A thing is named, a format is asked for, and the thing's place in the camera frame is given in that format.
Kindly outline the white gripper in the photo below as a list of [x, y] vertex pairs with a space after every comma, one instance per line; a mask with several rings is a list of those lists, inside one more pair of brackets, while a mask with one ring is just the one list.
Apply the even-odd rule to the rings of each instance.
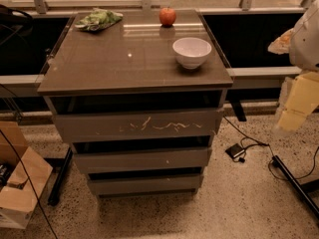
[[[293, 30], [289, 29], [270, 43], [270, 53], [289, 52]], [[306, 72], [295, 79], [287, 78], [281, 88], [279, 107], [272, 131], [280, 136], [294, 133], [319, 106], [319, 74]]]

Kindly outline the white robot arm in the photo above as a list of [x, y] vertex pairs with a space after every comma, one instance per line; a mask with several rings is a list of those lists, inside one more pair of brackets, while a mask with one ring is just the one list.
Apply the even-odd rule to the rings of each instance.
[[288, 54], [301, 73], [281, 87], [273, 131], [289, 135], [319, 107], [319, 0], [315, 0], [292, 29], [268, 46], [273, 54]]

